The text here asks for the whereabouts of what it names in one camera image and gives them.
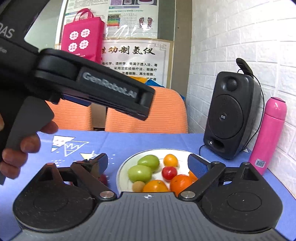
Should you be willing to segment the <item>person's left hand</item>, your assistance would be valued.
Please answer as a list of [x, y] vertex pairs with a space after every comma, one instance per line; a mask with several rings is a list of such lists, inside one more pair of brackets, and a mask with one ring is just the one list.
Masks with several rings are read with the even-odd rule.
[[29, 153], [37, 153], [40, 150], [41, 141], [37, 133], [22, 139], [18, 150], [5, 148], [1, 157], [1, 173], [10, 179], [19, 176], [22, 166], [27, 162]]

